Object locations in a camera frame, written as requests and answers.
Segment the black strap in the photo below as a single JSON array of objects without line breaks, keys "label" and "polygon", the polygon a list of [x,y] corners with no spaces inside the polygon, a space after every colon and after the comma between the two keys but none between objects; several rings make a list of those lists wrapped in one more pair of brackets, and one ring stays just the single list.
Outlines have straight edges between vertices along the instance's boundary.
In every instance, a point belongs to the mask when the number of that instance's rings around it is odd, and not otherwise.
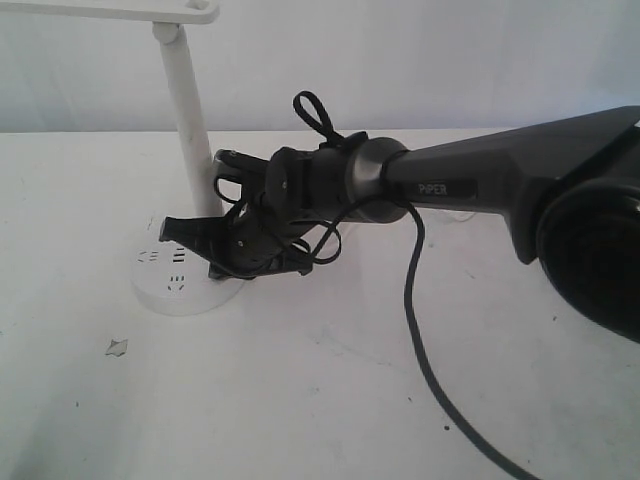
[{"label": "black strap", "polygon": [[[303,98],[311,103],[318,115],[319,121],[302,106]],[[314,93],[304,90],[297,94],[293,99],[293,109],[304,123],[327,139],[328,146],[337,147],[342,144],[344,137],[333,129],[333,123],[331,123],[331,118],[329,118],[327,110]]]}]

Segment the white wall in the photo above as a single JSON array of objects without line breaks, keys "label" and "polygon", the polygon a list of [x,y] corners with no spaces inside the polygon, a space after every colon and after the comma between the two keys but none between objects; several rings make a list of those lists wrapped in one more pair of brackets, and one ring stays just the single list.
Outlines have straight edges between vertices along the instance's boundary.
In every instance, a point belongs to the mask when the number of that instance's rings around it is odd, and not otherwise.
[{"label": "white wall", "polygon": [[[640,103],[638,0],[226,0],[189,27],[210,129],[511,126]],[[167,130],[144,23],[0,16],[0,130]]]}]

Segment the white desk lamp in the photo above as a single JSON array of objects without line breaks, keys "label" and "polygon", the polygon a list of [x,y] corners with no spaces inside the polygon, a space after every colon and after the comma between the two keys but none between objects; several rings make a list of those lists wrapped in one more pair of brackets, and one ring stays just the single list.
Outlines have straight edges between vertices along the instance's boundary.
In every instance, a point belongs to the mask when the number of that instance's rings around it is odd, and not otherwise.
[{"label": "white desk lamp", "polygon": [[[0,0],[0,11],[72,17],[139,20],[153,23],[160,44],[169,93],[195,214],[222,216],[212,188],[215,165],[204,127],[200,97],[183,24],[212,23],[220,9],[213,0]],[[139,300],[167,315],[193,315],[222,305],[243,285],[207,276],[209,264],[173,242],[145,245],[132,259],[132,283]]]}]

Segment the small debris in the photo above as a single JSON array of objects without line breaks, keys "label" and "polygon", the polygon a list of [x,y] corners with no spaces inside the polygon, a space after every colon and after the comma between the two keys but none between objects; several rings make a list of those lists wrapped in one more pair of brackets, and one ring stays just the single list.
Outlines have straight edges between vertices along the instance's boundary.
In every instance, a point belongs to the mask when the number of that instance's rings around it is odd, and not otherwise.
[{"label": "small debris", "polygon": [[127,343],[128,339],[123,340],[121,342],[116,342],[115,340],[111,340],[111,345],[107,348],[105,355],[113,355],[114,357],[121,357],[125,353],[127,353]]}]

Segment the white table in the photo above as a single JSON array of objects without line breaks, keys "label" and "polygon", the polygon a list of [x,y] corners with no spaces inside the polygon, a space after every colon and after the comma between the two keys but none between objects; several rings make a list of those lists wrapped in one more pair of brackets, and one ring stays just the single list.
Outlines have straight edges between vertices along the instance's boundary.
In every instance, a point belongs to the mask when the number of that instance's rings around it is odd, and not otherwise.
[{"label": "white table", "polygon": [[[486,131],[386,133],[417,148]],[[318,138],[211,141],[268,157]],[[128,267],[165,215],[190,214],[175,134],[0,135],[0,172],[0,478],[507,478],[444,429],[419,373],[408,218],[358,227],[306,278],[168,318],[138,304]],[[519,264],[501,218],[423,212],[416,309],[461,410],[543,478],[637,479],[640,346]],[[104,355],[125,338],[126,355]]]}]

